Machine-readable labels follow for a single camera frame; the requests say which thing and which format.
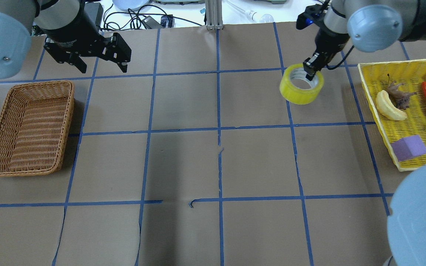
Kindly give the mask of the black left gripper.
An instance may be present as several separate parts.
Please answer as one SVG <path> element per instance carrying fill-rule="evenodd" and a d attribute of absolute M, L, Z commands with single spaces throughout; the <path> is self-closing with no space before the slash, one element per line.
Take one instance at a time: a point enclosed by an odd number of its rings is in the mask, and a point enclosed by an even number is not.
<path fill-rule="evenodd" d="M 119 33 L 111 37 L 96 35 L 78 35 L 73 40 L 56 41 L 46 37 L 44 49 L 52 58 L 62 64 L 68 63 L 76 67 L 82 74 L 87 65 L 80 56 L 96 56 L 105 61 L 115 63 L 123 73 L 128 71 L 132 50 Z"/>

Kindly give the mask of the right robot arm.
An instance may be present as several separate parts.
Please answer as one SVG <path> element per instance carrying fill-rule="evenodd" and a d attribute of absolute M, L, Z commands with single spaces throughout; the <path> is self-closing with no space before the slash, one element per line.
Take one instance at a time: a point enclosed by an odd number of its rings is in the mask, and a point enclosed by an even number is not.
<path fill-rule="evenodd" d="M 316 49 L 303 62 L 304 76 L 312 88 L 323 85 L 315 78 L 349 40 L 362 52 L 375 52 L 397 41 L 426 40 L 426 0 L 327 0 L 306 7 L 297 18 L 297 29 L 318 26 Z M 426 82 L 426 61 L 369 63 L 358 65 L 369 107 L 384 143 L 398 170 L 410 170 L 390 204 L 387 236 L 392 257 L 384 264 L 426 266 L 426 102 L 421 95 L 410 117 L 394 126 L 381 118 L 382 105 L 375 96 L 383 74 L 408 82 L 421 92 Z"/>

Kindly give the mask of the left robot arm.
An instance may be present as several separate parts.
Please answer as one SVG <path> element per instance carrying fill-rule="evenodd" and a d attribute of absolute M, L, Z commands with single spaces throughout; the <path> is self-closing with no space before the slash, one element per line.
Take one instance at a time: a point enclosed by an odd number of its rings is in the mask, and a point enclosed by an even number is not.
<path fill-rule="evenodd" d="M 60 63 L 85 73 L 83 57 L 114 62 L 127 72 L 132 50 L 119 33 L 100 34 L 84 0 L 0 0 L 0 79 L 15 76 L 31 47 L 32 26 L 44 34 L 44 49 Z"/>

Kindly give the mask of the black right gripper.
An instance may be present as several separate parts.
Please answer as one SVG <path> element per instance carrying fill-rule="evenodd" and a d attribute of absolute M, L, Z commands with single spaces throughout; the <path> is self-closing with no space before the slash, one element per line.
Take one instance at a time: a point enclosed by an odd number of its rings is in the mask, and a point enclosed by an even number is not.
<path fill-rule="evenodd" d="M 343 50 L 349 39 L 350 36 L 347 33 L 341 34 L 326 29 L 318 30 L 313 57 L 312 59 L 308 57 L 302 63 L 306 75 L 309 76 L 309 81 L 312 81 L 316 74 Z"/>

